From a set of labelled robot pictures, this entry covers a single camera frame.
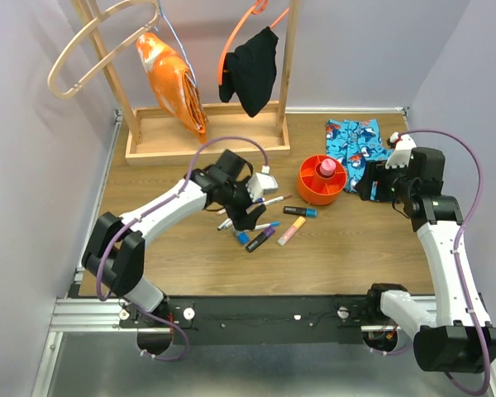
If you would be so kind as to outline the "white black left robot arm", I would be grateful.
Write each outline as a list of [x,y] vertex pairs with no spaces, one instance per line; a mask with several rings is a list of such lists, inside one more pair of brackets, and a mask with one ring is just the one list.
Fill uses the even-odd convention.
[[95,222],[81,259],[96,278],[98,290],[108,289],[136,305],[150,327],[166,319],[167,296],[144,275],[145,249],[163,232],[216,203],[227,211],[237,230],[252,229],[265,211],[256,201],[278,188],[269,166],[239,177],[249,162],[230,150],[203,169],[192,166],[172,189],[142,207],[116,216],[104,213]]

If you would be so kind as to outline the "black highlighter blue cap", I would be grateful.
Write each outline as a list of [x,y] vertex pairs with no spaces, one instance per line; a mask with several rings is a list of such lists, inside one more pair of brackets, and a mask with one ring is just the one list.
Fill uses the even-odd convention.
[[317,210],[313,208],[302,208],[302,207],[294,207],[294,206],[284,206],[283,213],[289,215],[295,215],[306,218],[316,218]]

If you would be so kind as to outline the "pink cap marker tube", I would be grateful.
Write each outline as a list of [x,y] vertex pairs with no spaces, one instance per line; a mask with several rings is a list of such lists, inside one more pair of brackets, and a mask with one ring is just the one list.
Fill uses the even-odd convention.
[[319,165],[319,175],[323,178],[330,178],[336,172],[336,162],[332,158],[324,159]]

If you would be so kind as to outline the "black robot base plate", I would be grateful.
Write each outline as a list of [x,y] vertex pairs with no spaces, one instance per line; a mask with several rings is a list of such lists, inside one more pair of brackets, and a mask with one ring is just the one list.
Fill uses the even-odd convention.
[[171,296],[149,318],[121,303],[121,325],[143,347],[299,343],[366,344],[392,351],[401,332],[361,294]]

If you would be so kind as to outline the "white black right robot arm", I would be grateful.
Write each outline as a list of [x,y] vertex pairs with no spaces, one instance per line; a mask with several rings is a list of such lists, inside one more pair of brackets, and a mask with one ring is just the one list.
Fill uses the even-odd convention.
[[401,285],[374,284],[365,317],[393,320],[411,338],[424,371],[481,373],[496,358],[496,327],[479,299],[458,232],[464,224],[456,198],[442,194],[445,156],[399,142],[387,160],[370,161],[356,190],[362,199],[401,203],[427,258],[436,312],[420,307]]

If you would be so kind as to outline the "pink highlighter yellow cap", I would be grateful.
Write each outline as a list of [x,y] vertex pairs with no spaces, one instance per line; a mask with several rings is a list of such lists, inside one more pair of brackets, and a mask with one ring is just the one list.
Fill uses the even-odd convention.
[[280,246],[284,246],[305,222],[305,217],[298,217],[286,230],[286,232],[278,239],[277,243]]

